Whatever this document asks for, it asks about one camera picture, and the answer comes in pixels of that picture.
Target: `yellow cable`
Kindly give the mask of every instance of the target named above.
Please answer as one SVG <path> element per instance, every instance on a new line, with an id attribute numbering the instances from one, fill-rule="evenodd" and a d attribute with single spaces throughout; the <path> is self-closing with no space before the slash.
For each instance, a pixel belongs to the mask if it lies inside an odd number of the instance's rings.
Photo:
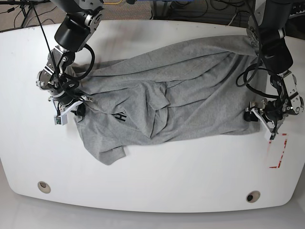
<path id="1" fill-rule="evenodd" d="M 123 0 L 120 0 L 119 2 L 115 2 L 115 3 L 104 3 L 105 5 L 117 5 L 120 4 Z"/>

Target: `metal grommet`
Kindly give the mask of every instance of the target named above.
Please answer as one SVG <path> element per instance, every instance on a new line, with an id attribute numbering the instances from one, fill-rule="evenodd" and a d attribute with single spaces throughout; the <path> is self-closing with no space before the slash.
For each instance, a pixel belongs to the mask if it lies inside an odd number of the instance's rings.
<path id="1" fill-rule="evenodd" d="M 255 203 L 261 196 L 261 193 L 259 191 L 253 191 L 250 192 L 247 197 L 246 197 L 246 201 L 248 203 Z"/>
<path id="2" fill-rule="evenodd" d="M 46 194 L 51 192 L 50 186 L 43 181 L 38 182 L 38 188 L 41 192 L 46 193 Z"/>

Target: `metal bracket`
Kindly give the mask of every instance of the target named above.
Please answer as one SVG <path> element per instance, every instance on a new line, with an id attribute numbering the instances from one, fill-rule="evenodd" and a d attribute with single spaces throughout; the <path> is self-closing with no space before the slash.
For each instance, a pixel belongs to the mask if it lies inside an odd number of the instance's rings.
<path id="1" fill-rule="evenodd" d="M 267 122 L 264 120 L 264 118 L 258 113 L 258 109 L 257 108 L 252 108 L 251 112 L 253 112 L 255 114 L 255 116 L 262 122 L 263 126 L 266 129 L 265 135 L 264 137 L 269 141 L 272 138 L 274 139 L 275 137 L 275 133 L 273 133 L 273 129 L 269 127 L 269 125 L 267 124 Z"/>
<path id="2" fill-rule="evenodd" d="M 289 99 L 291 101 L 293 111 L 296 114 L 300 113 L 301 108 L 302 108 L 302 101 L 301 101 L 300 95 L 299 95 L 299 93 L 297 92 L 297 89 L 296 89 L 296 78 L 295 78 L 295 76 L 289 70 L 287 70 L 283 74 L 280 74 L 280 76 L 285 83 L 285 87 L 286 87 Z"/>
<path id="3" fill-rule="evenodd" d="M 80 104 L 82 104 L 83 102 L 86 102 L 86 101 L 92 102 L 91 97 L 82 95 L 81 98 L 84 101 L 76 101 L 76 102 L 72 103 L 69 107 L 67 107 L 63 112 L 61 112 L 61 115 L 54 115 L 55 125 L 66 125 L 68 123 L 68 118 L 67 118 L 68 112 L 77 110 L 76 107 L 79 106 Z M 55 100 L 52 96 L 49 98 L 49 101 L 52 101 L 53 108 L 54 108 L 55 112 L 57 113 L 57 106 L 56 106 Z"/>

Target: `electrical wire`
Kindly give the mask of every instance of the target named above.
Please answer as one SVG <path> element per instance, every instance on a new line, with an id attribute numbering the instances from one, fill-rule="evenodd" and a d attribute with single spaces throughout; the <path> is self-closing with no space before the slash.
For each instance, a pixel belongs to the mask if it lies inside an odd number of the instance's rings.
<path id="1" fill-rule="evenodd" d="M 58 104 L 57 104 L 57 116 L 61 115 L 61 110 L 59 108 L 59 105 L 60 105 L 60 101 L 58 101 Z"/>
<path id="2" fill-rule="evenodd" d="M 34 3 L 30 1 L 13 1 L 13 0 L 7 0 L 7 1 L 0 1 L 0 5 L 20 5 L 20 6 L 29 6 L 29 5 L 38 5 L 41 3 L 50 2 L 49 0 L 44 1 L 35 1 Z"/>
<path id="3" fill-rule="evenodd" d="M 222 10 L 225 10 L 227 9 L 230 5 L 226 4 L 226 6 L 224 6 L 223 8 L 216 8 L 214 5 L 213 5 L 213 0 L 210 0 L 210 4 L 211 4 L 211 7 L 214 9 L 214 10 L 218 10 L 218 11 L 222 11 Z"/>
<path id="4" fill-rule="evenodd" d="M 120 0 L 118 2 L 114 2 L 114 3 L 111 3 L 111 2 L 105 2 L 104 4 L 105 5 L 117 5 L 117 4 L 120 4 L 123 0 Z"/>
<path id="5" fill-rule="evenodd" d="M 44 33 L 44 30 L 43 30 L 41 21 L 40 21 L 40 19 L 39 19 L 39 16 L 38 16 L 38 14 L 37 14 L 37 11 L 36 11 L 36 9 L 35 9 L 35 7 L 34 7 L 34 5 L 33 5 L 32 2 L 31 2 L 31 6 L 33 7 L 33 10 L 34 10 L 35 15 L 36 15 L 36 17 L 37 17 L 37 20 L 38 20 L 38 23 L 39 23 L 39 25 L 40 25 L 41 31 L 42 31 L 42 33 L 43 33 L 44 39 L 45 39 L 45 41 L 46 41 L 46 43 L 47 43 L 47 47 L 48 47 L 48 50 L 49 50 L 49 54 L 50 54 L 50 57 L 51 57 L 51 60 L 52 60 L 52 63 L 53 63 L 54 69 L 55 69 L 55 75 L 56 75 L 56 78 L 57 78 L 57 80 L 58 80 L 58 83 L 59 83 L 60 87 L 61 87 L 61 88 L 63 89 L 63 91 L 64 91 L 69 97 L 71 97 L 72 99 L 75 99 L 75 100 L 77 100 L 77 101 L 83 102 L 83 101 L 84 101 L 83 99 L 81 99 L 81 98 L 76 98 L 76 96 L 71 95 L 69 92 L 67 92 L 66 89 L 63 88 L 63 86 L 62 86 L 62 84 L 61 84 L 61 81 L 60 81 L 60 79 L 59 79 L 59 74 L 58 74 L 58 70 L 57 70 L 57 67 L 56 67 L 56 62 L 55 62 L 54 56 L 53 56 L 53 54 L 52 54 L 52 52 L 51 52 L 51 49 L 50 49 L 50 46 L 49 46 L 49 43 L 48 43 L 48 39 L 47 39 L 47 37 L 46 37 L 46 34 Z"/>
<path id="6" fill-rule="evenodd" d="M 51 18 L 47 18 L 47 19 L 44 20 L 41 24 L 43 25 L 46 21 L 52 21 L 53 24 L 56 24 Z"/>
<path id="7" fill-rule="evenodd" d="M 84 48 L 87 49 L 87 50 L 89 50 L 89 52 L 91 53 L 91 62 L 90 62 L 89 68 L 87 69 L 87 71 L 86 71 L 83 75 L 81 75 L 81 76 L 79 76 L 79 77 L 73 77 L 73 80 L 77 80 L 77 81 L 82 80 L 83 78 L 85 78 L 85 77 L 90 73 L 91 69 L 93 68 L 93 65 L 94 65 L 94 62 L 95 62 L 95 54 L 94 54 L 94 51 L 93 51 L 93 49 L 92 49 L 89 45 L 87 45 L 87 44 L 85 44 Z"/>
<path id="8" fill-rule="evenodd" d="M 231 2 L 231 1 L 223 1 L 223 0 L 214 0 L 214 1 L 222 2 L 222 3 L 225 3 L 229 6 L 234 6 L 234 7 L 241 7 L 241 6 L 245 5 L 244 1 L 239 1 L 239 2 Z"/>
<path id="9" fill-rule="evenodd" d="M 174 1 L 174 3 L 175 3 L 176 5 L 178 5 L 178 6 L 180 6 L 180 7 L 185 7 L 185 6 L 189 5 L 189 4 L 191 4 L 192 1 L 188 1 L 186 4 L 180 3 L 180 2 L 178 2 L 178 1 Z"/>
<path id="10" fill-rule="evenodd" d="M 245 81 L 246 78 L 247 78 L 247 75 L 248 75 L 249 71 L 254 70 L 255 65 L 256 65 L 256 64 L 250 65 L 250 66 L 246 69 L 246 71 L 245 71 L 244 73 L 240 74 L 237 78 L 239 79 L 239 78 L 243 75 L 243 76 L 244 76 L 244 81 Z M 264 70 L 264 71 L 267 71 L 269 74 L 271 74 L 271 73 L 274 74 L 271 70 L 266 69 L 266 68 L 258 68 L 258 70 Z M 264 92 L 261 92 L 261 91 L 259 91 L 259 90 L 256 90 L 256 89 L 254 89 L 252 86 L 250 86 L 249 84 L 247 84 L 246 87 L 247 87 L 250 91 L 252 91 L 253 93 L 258 94 L 258 95 L 260 95 L 260 96 L 262 96 L 262 97 L 266 97 L 266 98 L 270 98 L 270 99 L 278 99 L 278 98 L 279 98 L 278 95 L 266 94 L 266 93 L 264 93 Z"/>
<path id="11" fill-rule="evenodd" d="M 248 11 L 245 11 L 245 10 L 240 10 L 240 11 L 238 11 L 233 17 L 232 17 L 232 19 L 231 19 L 231 21 L 230 21 L 230 23 L 228 24 L 228 25 L 231 25 L 232 23 L 233 23 L 233 21 L 235 20 L 235 18 L 237 17 L 237 15 L 238 14 L 240 14 L 240 13 L 249 13 Z"/>
<path id="12" fill-rule="evenodd" d="M 257 58 L 257 63 L 256 63 L 256 66 L 255 66 L 255 68 L 253 69 L 254 71 L 253 71 L 253 73 L 252 73 L 252 75 L 250 76 L 250 78 L 247 80 L 246 78 L 247 78 L 247 75 L 248 75 L 248 73 L 249 73 L 249 71 L 244 71 L 241 75 L 245 75 L 245 77 L 243 78 L 243 80 L 244 80 L 244 83 L 243 84 L 238 84 L 238 79 L 239 79 L 239 77 L 236 79 L 236 81 L 235 81 L 235 84 L 236 84 L 236 86 L 237 87 L 244 87 L 244 86 L 246 86 L 246 85 L 248 85 L 250 82 L 251 82 L 251 80 L 255 77 L 255 74 L 257 73 L 257 70 L 258 70 L 258 68 L 259 68 L 259 66 L 260 66 L 260 63 L 261 63 L 261 59 L 262 59 L 262 39 L 261 39 L 261 35 L 260 35 L 260 32 L 259 32 L 259 27 L 258 27 L 258 23 L 257 23 L 257 20 L 256 20 L 256 18 L 255 18 L 255 15 L 254 15 L 254 13 L 253 13 L 253 10 L 252 10 L 252 8 L 250 7 L 250 5 L 249 5 L 249 2 L 248 2 L 248 0 L 244 0 L 244 2 L 245 2 L 245 5 L 246 5 L 246 7 L 248 8 L 248 10 L 249 10 L 249 13 L 251 14 L 251 16 L 252 16 L 252 19 L 253 19 L 253 22 L 254 22 L 254 25 L 255 25 L 255 30 L 256 30 L 256 33 L 257 33 L 257 40 L 258 40 L 258 58 Z"/>
<path id="13" fill-rule="evenodd" d="M 52 12 L 53 10 L 56 9 L 56 7 L 57 7 L 57 6 L 55 6 L 52 10 L 49 10 L 49 11 L 46 11 L 46 12 L 44 12 L 44 13 L 38 14 L 38 16 L 41 16 L 41 15 L 43 15 L 43 14 Z M 32 17 L 32 18 L 28 21 L 28 23 L 26 24 L 25 27 L 28 27 L 29 23 L 30 23 L 33 19 L 35 19 L 35 18 L 36 18 L 36 16 Z"/>
<path id="14" fill-rule="evenodd" d="M 205 3 L 206 3 L 206 10 L 205 10 L 205 12 L 204 12 L 203 14 L 201 14 L 201 15 L 198 15 L 198 16 L 184 16 L 184 15 L 181 15 L 181 14 L 175 12 L 175 11 L 173 11 L 173 12 L 174 12 L 175 14 L 177 14 L 178 16 L 180 16 L 180 17 L 188 18 L 188 19 L 202 17 L 202 16 L 204 16 L 204 15 L 207 13 L 207 11 L 208 11 L 208 9 L 209 9 L 209 4 L 208 4 L 207 0 L 204 0 L 204 1 L 205 1 Z"/>
<path id="15" fill-rule="evenodd" d="M 19 13 L 17 13 L 15 19 L 14 19 L 14 28 L 16 28 L 16 19 L 19 16 L 19 14 L 22 12 L 22 10 L 19 11 Z"/>
<path id="16" fill-rule="evenodd" d="M 41 24 L 43 25 L 46 21 L 52 21 L 53 24 L 56 24 L 55 21 L 53 21 L 51 18 L 47 18 L 46 20 L 44 20 Z"/>
<path id="17" fill-rule="evenodd" d="M 18 7 L 18 6 L 13 7 L 13 8 L 10 8 L 10 9 L 8 9 L 7 11 L 4 11 L 4 12 L 0 12 L 0 14 L 3 14 L 3 13 L 10 13 L 10 12 L 14 11 L 17 7 Z"/>

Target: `red marking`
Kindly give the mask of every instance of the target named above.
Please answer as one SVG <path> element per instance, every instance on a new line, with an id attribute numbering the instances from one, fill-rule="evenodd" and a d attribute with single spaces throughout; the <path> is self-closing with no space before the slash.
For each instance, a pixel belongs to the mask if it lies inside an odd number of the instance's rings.
<path id="1" fill-rule="evenodd" d="M 285 152 L 285 149 L 286 149 L 286 145 L 287 145 L 287 138 L 285 139 L 285 142 L 284 142 L 284 150 L 282 152 L 282 156 L 281 156 L 281 159 L 278 163 L 278 166 L 273 166 L 273 167 L 269 167 L 269 168 L 279 168 L 281 166 L 281 163 L 282 163 L 282 159 L 283 159 L 283 156 L 284 156 L 284 152 Z"/>
<path id="2" fill-rule="evenodd" d="M 282 156 L 281 156 L 281 159 L 280 159 L 280 162 L 278 163 L 278 168 L 281 166 L 281 163 L 282 163 L 282 159 L 283 159 L 283 156 L 284 156 L 284 152 L 285 152 L 285 149 L 286 149 L 286 144 L 287 144 L 287 138 L 285 139 L 285 143 L 284 143 L 284 150 L 283 150 L 283 153 L 282 153 Z"/>
<path id="3" fill-rule="evenodd" d="M 286 144 L 287 144 L 287 139 L 285 139 L 284 149 L 286 148 Z"/>

